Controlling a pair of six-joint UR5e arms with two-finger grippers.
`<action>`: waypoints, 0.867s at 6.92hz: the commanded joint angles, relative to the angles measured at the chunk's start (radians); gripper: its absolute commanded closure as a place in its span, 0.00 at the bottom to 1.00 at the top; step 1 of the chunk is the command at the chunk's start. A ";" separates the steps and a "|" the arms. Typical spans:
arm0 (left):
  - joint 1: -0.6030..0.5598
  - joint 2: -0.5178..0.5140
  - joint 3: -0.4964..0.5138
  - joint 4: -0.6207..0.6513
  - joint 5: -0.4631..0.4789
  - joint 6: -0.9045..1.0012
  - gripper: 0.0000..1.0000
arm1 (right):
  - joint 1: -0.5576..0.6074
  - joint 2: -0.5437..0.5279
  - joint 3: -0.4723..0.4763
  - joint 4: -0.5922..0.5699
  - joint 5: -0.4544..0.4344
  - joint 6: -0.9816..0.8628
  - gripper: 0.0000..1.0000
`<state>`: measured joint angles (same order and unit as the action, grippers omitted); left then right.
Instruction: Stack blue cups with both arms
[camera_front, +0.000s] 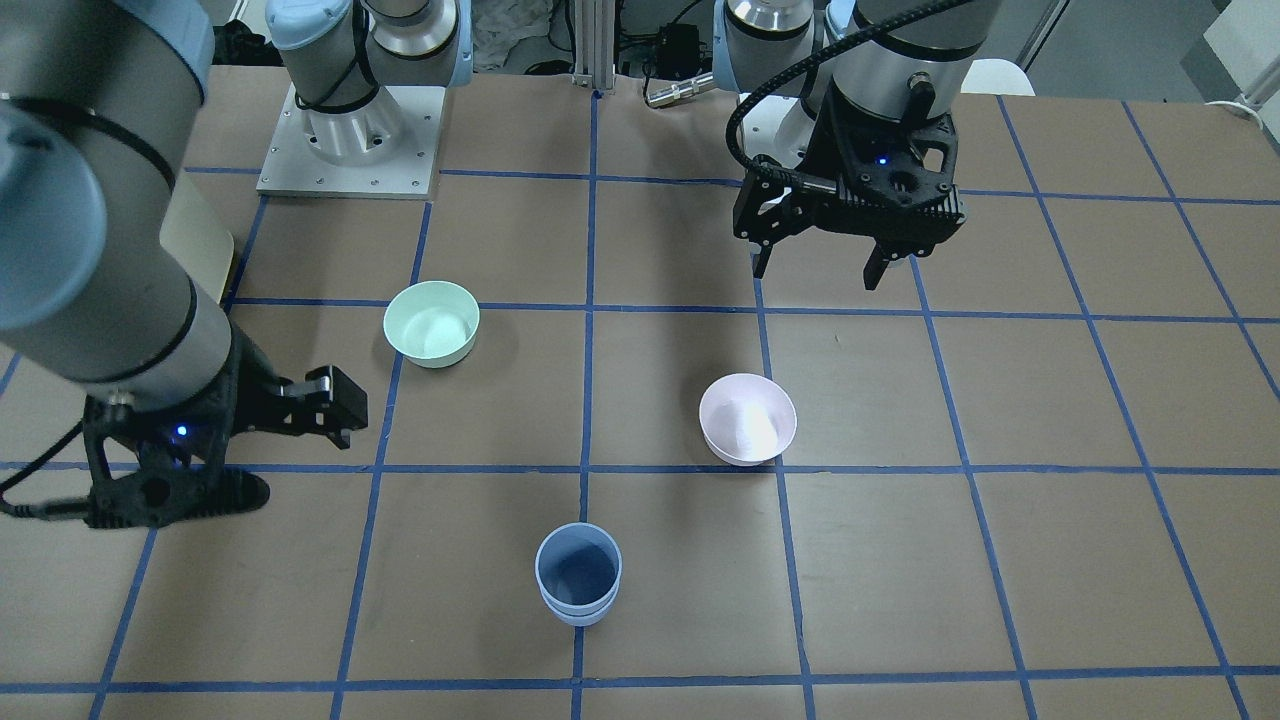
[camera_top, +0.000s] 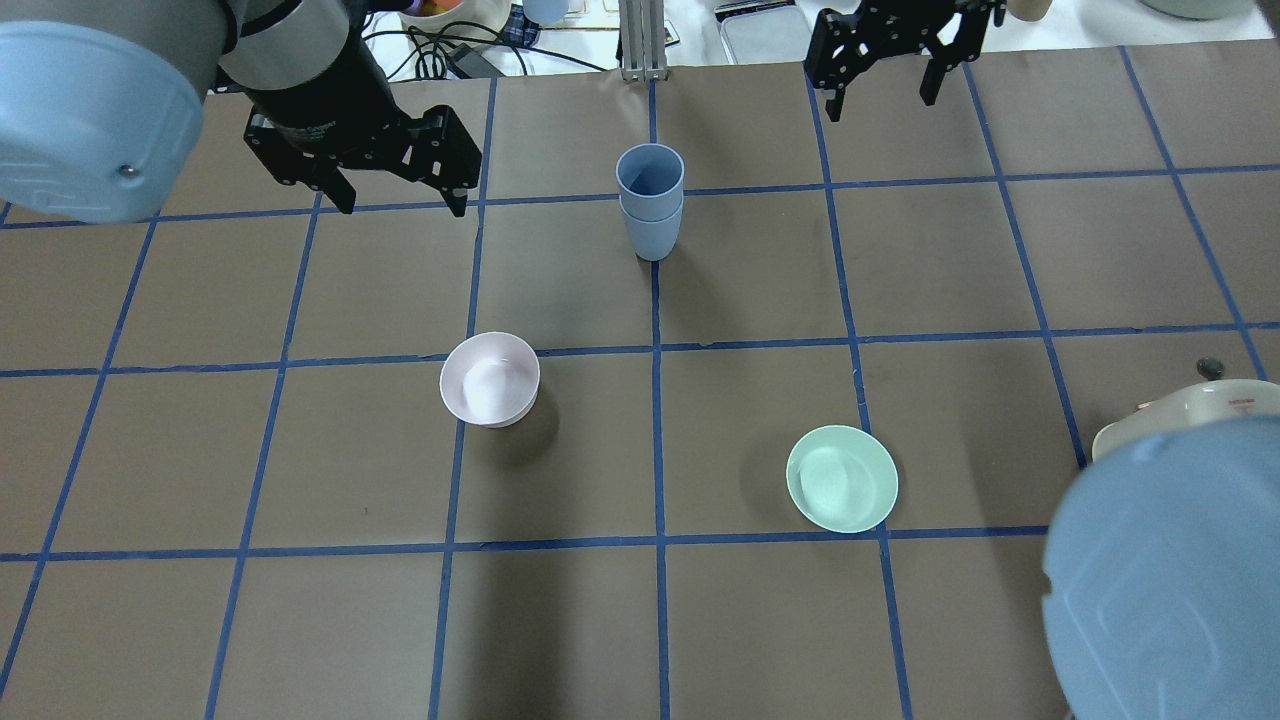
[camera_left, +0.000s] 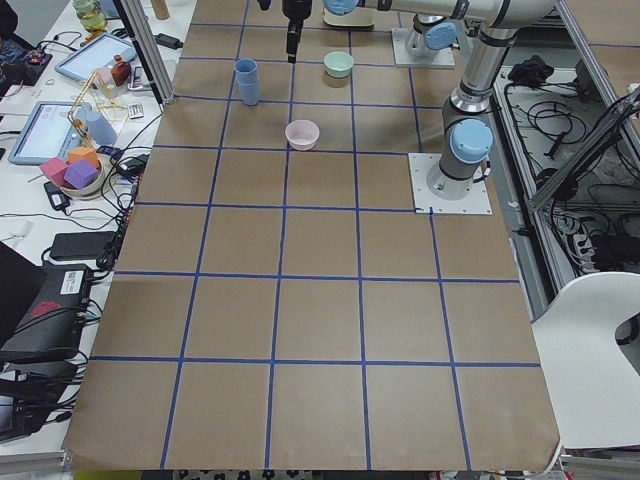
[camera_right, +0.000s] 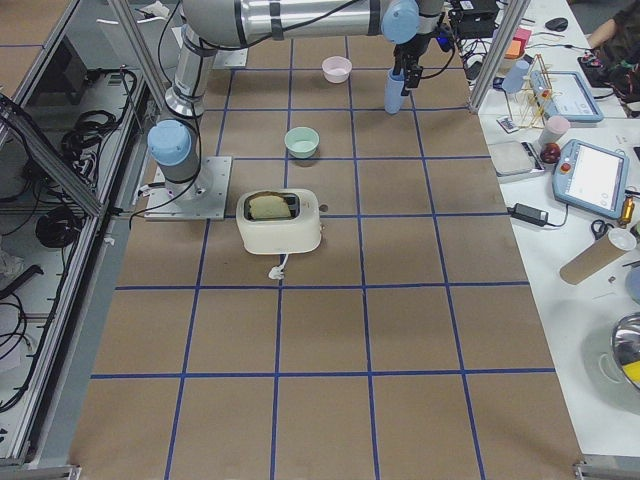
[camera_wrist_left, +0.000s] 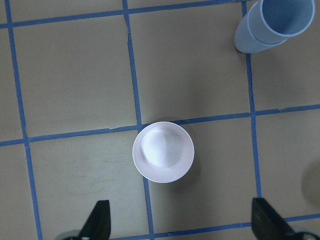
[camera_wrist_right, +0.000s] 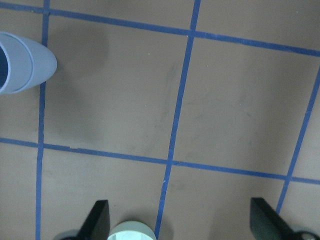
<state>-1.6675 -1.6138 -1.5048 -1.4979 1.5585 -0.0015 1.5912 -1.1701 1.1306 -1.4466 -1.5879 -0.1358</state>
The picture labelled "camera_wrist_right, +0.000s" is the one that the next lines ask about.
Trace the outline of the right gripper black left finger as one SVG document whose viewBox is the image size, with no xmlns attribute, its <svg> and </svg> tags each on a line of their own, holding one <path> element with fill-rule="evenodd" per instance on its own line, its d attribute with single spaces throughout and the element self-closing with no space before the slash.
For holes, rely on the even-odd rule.
<svg viewBox="0 0 320 240">
<path fill-rule="evenodd" d="M 108 200 L 97 200 L 77 233 L 78 240 L 106 240 L 110 233 Z"/>
</svg>

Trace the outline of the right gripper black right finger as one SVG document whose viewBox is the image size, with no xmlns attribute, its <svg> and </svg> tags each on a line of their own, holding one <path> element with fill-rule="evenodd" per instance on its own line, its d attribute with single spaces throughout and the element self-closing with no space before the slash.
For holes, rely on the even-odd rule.
<svg viewBox="0 0 320 240">
<path fill-rule="evenodd" d="M 262 197 L 250 199 L 250 230 L 256 240 L 291 240 L 295 232 Z"/>
</svg>

